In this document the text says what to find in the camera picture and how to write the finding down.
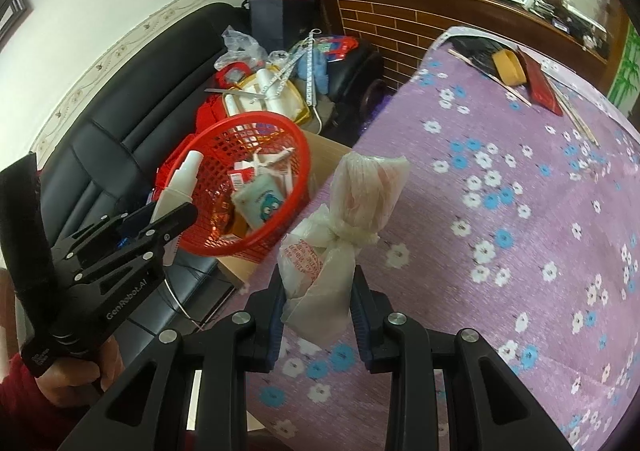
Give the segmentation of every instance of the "black bag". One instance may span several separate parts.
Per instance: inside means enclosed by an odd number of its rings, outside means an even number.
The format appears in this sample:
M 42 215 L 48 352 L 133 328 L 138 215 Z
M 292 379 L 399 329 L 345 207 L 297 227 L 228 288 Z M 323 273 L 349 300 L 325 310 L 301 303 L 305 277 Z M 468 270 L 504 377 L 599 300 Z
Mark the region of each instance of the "black bag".
M 251 35 L 267 52 L 289 50 L 319 19 L 318 0 L 245 0 L 247 5 Z

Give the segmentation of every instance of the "white spray bottle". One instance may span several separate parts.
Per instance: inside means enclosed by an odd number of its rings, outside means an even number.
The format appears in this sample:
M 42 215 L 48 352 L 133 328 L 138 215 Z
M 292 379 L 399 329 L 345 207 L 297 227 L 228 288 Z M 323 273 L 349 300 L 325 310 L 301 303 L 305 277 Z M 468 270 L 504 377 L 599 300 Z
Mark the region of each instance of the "white spray bottle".
M 187 157 L 180 165 L 180 168 L 178 168 L 171 177 L 169 185 L 160 193 L 158 202 L 156 203 L 156 208 L 151 215 L 152 222 L 162 218 L 164 215 L 173 211 L 185 202 L 191 203 L 191 194 L 198 182 L 198 170 L 203 158 L 204 156 L 201 152 L 196 152 L 194 150 L 187 154 Z M 172 265 L 174 262 L 175 253 L 178 250 L 178 243 L 180 242 L 180 236 L 175 237 L 164 246 L 162 265 L 165 267 Z

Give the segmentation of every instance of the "floral tablecloth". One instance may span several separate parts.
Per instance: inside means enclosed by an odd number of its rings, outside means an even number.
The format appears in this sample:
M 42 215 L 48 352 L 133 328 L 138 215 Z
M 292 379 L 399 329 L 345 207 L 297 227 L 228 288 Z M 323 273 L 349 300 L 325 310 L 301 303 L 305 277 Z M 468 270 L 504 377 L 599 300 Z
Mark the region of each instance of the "floral tablecloth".
M 588 85 L 575 76 L 564 90 L 598 148 L 447 47 L 427 53 L 355 146 L 412 165 L 381 240 L 358 262 L 372 289 L 424 326 L 478 329 L 574 448 L 596 450 L 639 385 L 636 133 L 601 98 L 582 97 Z M 328 184 L 301 218 L 322 202 Z M 250 290 L 267 285 L 274 263 L 271 253 Z M 353 329 L 327 349 L 285 330 L 274 372 L 248 377 L 248 410 L 294 450 L 381 450 L 389 392 L 390 377 L 359 361 Z

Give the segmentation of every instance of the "silver bolt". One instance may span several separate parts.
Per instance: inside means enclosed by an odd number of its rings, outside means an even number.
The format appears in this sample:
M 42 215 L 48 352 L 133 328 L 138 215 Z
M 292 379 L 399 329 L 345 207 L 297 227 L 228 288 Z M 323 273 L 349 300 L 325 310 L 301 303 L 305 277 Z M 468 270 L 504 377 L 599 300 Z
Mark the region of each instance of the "silver bolt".
M 244 325 L 245 323 L 249 323 L 251 321 L 251 314 L 245 311 L 236 312 L 231 316 L 231 321 L 233 321 L 236 325 Z
M 473 330 L 472 328 L 465 328 L 462 331 L 462 336 L 463 340 L 465 340 L 467 343 L 475 343 L 476 341 L 478 341 L 478 339 L 480 338 L 480 335 L 478 332 L 476 332 L 475 330 Z
M 168 344 L 173 343 L 178 338 L 178 333 L 175 330 L 163 330 L 158 339 L 161 343 Z
M 406 316 L 401 312 L 392 312 L 387 319 L 392 325 L 404 325 L 406 323 Z

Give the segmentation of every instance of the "black leather sofa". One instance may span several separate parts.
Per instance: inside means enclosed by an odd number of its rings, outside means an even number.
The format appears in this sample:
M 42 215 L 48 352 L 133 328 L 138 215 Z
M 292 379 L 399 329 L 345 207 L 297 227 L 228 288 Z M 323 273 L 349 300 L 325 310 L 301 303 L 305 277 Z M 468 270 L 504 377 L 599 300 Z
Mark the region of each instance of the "black leather sofa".
M 185 16 L 127 61 L 82 111 L 40 175 L 50 244 L 104 214 L 146 203 L 157 168 L 194 131 L 213 63 L 225 52 L 220 35 L 229 25 L 250 33 L 246 11 L 227 4 L 210 4 Z M 357 103 L 382 74 L 382 58 L 367 44 L 340 63 L 329 68 L 330 97 L 342 104 L 338 110 Z M 191 317 L 206 316 L 234 290 L 216 262 L 178 251 L 168 268 L 169 281 Z M 177 316 L 177 305 L 159 287 L 116 332 L 125 362 L 168 323 L 180 321 L 182 331 L 194 328 Z

